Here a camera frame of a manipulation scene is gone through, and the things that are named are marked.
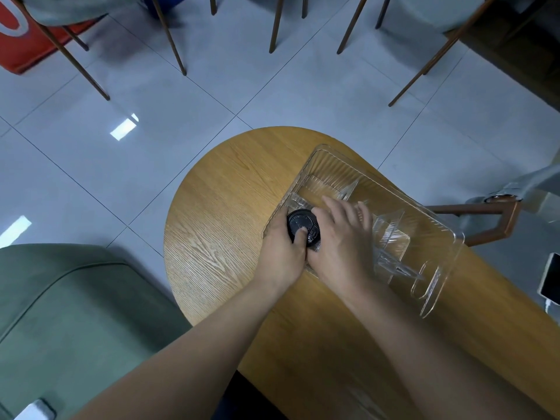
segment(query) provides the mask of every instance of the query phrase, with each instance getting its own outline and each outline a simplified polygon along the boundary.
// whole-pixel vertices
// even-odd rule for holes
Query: glossy floor
[[[164,222],[187,171],[251,129],[304,126],[356,150],[424,204],[460,203],[546,166],[560,114],[458,44],[392,108],[387,103],[443,44],[397,2],[374,30],[368,0],[186,0],[170,16],[188,69],[140,6],[105,17],[68,48],[111,95],[106,102],[54,54],[16,76],[0,69],[0,246],[108,246],[170,295]]]

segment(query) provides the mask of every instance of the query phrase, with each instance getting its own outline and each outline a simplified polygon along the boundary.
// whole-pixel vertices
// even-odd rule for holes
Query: round black object
[[[288,214],[288,234],[292,242],[301,227],[307,228],[307,246],[313,246],[321,240],[317,217],[309,209],[298,209]]]

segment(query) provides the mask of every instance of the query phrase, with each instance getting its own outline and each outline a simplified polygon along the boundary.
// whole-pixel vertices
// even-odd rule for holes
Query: person
[[[374,280],[372,217],[359,203],[324,198],[314,208],[321,247],[287,232],[280,211],[263,239],[254,278],[172,344],[88,402],[74,420],[208,419],[262,322],[300,277],[306,259],[382,348],[428,420],[550,419],[497,374],[442,340]],[[359,220],[361,211],[363,222]]]

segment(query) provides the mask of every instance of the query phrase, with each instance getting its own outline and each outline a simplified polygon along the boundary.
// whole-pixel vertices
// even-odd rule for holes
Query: person's right hand
[[[341,299],[356,289],[360,283],[373,277],[372,217],[362,202],[357,210],[348,202],[323,197],[330,213],[313,208],[321,232],[318,252],[307,249],[309,265],[319,278]]]

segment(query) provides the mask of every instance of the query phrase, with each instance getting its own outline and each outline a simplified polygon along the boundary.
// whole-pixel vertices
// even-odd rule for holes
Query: clear plastic container
[[[374,268],[401,298],[425,317],[433,309],[465,237],[401,191],[378,182],[346,156],[327,145],[315,148],[272,217],[323,206],[321,196],[364,202],[373,216]],[[263,231],[267,233],[268,224]],[[312,249],[319,250],[320,242]],[[307,269],[315,272],[308,265]]]

